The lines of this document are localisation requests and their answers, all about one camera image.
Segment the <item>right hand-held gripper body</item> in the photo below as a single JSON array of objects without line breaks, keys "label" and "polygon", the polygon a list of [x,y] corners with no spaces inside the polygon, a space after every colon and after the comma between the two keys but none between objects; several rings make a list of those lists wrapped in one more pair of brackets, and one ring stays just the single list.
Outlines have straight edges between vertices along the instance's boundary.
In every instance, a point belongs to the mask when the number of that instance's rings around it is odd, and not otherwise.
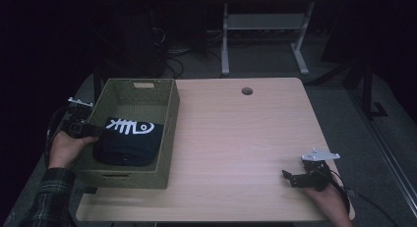
[{"label": "right hand-held gripper body", "polygon": [[295,175],[294,180],[309,181],[309,188],[314,188],[319,192],[322,191],[332,180],[327,160],[335,160],[339,157],[338,153],[313,148],[301,156],[305,174]]}]

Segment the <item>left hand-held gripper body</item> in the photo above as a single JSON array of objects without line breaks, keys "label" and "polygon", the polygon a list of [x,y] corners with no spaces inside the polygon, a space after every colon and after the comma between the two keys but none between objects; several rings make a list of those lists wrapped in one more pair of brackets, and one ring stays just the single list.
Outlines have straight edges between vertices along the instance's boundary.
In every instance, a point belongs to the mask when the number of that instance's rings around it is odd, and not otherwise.
[{"label": "left hand-held gripper body", "polygon": [[87,122],[93,104],[70,97],[70,105],[61,124],[61,130],[74,139],[94,136],[94,127]]}]

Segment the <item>green woven storage basket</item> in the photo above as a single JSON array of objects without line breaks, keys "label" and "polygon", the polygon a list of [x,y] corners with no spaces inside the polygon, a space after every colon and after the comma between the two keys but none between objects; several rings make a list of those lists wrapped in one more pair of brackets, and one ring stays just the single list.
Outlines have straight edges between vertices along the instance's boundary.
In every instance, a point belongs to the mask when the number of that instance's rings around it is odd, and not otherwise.
[{"label": "green woven storage basket", "polygon": [[101,127],[101,136],[106,134],[104,125],[108,117],[160,124],[163,132],[159,151],[148,165],[117,166],[97,161],[92,155],[93,144],[82,151],[73,166],[78,178],[98,188],[165,189],[179,105],[177,84],[172,79],[108,80],[88,123]]}]

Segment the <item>person's left hand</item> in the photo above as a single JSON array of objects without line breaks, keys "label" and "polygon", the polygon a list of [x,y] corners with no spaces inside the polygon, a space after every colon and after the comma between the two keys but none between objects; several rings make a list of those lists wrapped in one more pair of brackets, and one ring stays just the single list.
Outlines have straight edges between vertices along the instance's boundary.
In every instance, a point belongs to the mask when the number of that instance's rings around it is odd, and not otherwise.
[{"label": "person's left hand", "polygon": [[56,134],[53,139],[49,154],[48,169],[69,169],[72,163],[88,145],[98,141],[95,137],[74,139],[63,131]]}]

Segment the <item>person's right hand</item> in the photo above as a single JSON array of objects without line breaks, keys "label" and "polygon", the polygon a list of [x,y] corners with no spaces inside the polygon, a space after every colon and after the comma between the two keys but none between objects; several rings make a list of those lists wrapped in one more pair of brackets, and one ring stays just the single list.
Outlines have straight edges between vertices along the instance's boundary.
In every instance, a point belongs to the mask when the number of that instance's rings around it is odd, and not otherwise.
[{"label": "person's right hand", "polygon": [[333,227],[354,227],[345,208],[344,201],[334,186],[327,185],[320,192],[312,188],[303,188],[302,192],[314,202],[318,210],[328,219]]}]

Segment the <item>dark fishbone print shirt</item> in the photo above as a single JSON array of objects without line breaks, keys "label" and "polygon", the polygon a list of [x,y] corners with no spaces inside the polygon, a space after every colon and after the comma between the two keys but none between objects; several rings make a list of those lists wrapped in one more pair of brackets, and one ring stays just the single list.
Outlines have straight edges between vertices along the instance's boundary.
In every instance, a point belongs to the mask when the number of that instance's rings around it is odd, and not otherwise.
[{"label": "dark fishbone print shirt", "polygon": [[163,126],[151,122],[132,121],[108,117],[104,129],[104,138],[111,145],[128,144],[132,146],[159,147]]}]

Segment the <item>black metal stand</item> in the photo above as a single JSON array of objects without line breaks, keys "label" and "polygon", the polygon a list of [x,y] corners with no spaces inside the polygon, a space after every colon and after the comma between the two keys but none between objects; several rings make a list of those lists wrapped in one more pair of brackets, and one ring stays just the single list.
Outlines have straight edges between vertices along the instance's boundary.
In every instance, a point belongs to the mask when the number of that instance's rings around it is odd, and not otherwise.
[{"label": "black metal stand", "polygon": [[346,89],[356,89],[361,86],[360,108],[370,120],[376,117],[386,117],[387,112],[379,102],[372,101],[373,68],[368,60],[357,57],[349,63],[349,71],[343,80]]}]

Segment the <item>aluminium floor rail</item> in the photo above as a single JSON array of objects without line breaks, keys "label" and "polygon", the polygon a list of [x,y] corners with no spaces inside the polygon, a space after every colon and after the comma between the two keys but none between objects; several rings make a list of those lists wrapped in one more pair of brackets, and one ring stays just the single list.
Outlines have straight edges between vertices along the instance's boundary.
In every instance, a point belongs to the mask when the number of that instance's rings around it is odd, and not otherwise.
[{"label": "aluminium floor rail", "polygon": [[348,90],[347,94],[352,100],[352,103],[357,108],[362,120],[372,135],[373,140],[376,142],[382,154],[383,161],[387,165],[387,168],[391,173],[393,180],[396,182],[396,185],[398,186],[404,200],[409,206],[414,217],[417,219],[417,191],[412,186],[408,177],[398,163],[396,157],[390,150],[388,142],[375,123],[375,119],[379,117],[381,111],[378,111],[376,116],[373,116],[372,112],[366,112],[363,109],[362,99],[355,90]]}]

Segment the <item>white metal table frame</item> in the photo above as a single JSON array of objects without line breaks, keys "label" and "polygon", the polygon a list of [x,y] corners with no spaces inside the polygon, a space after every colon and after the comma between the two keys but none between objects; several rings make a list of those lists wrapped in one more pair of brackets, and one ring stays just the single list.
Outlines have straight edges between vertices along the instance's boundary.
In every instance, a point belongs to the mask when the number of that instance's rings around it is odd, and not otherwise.
[{"label": "white metal table frame", "polygon": [[293,56],[302,76],[309,74],[301,53],[301,47],[315,7],[310,2],[304,13],[290,14],[230,14],[228,4],[223,6],[222,44],[220,49],[221,74],[230,74],[228,55],[228,32],[230,30],[298,30],[298,39],[290,44]]}]

